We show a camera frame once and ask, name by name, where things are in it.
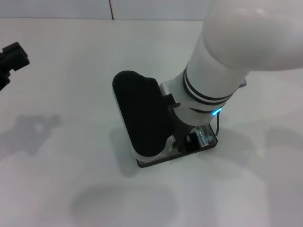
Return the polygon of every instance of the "white surface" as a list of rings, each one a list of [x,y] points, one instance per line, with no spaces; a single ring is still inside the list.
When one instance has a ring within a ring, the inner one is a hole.
[[[203,20],[211,0],[111,0],[115,19]]]
[[[31,64],[0,92],[1,227],[301,227],[303,70],[258,72],[211,151],[139,169],[112,94],[186,66],[201,22],[0,19]]]
[[[112,18],[108,0],[1,0],[0,17]]]

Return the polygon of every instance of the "robotic arm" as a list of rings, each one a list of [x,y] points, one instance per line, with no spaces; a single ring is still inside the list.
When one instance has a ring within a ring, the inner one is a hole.
[[[209,122],[250,71],[302,68],[302,9],[301,0],[213,0],[179,76],[158,86],[119,73],[113,88],[138,165],[214,147]]]

